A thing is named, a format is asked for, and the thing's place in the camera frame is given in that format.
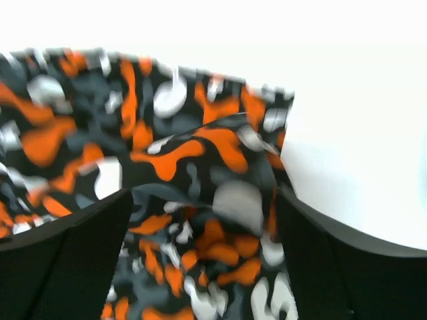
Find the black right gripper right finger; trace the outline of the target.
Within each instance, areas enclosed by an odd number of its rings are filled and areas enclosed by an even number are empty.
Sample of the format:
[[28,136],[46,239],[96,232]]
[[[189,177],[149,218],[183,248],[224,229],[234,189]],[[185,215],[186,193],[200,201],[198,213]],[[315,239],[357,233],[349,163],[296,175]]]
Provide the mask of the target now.
[[426,251],[381,240],[302,203],[276,198],[300,319],[426,318]]

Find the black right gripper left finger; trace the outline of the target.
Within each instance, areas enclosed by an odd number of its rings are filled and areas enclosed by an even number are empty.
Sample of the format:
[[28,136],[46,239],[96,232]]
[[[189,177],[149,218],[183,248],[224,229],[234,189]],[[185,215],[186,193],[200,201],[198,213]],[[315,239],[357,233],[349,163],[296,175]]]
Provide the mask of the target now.
[[99,319],[133,199],[121,190],[1,240],[1,318]]

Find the orange black camouflage shorts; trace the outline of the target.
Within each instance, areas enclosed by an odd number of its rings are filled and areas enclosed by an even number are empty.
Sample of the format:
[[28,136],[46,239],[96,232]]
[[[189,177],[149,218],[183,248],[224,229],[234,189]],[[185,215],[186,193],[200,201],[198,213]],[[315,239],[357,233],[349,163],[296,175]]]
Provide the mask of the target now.
[[99,319],[297,319],[278,185],[292,97],[102,50],[1,56],[1,240],[121,190]]

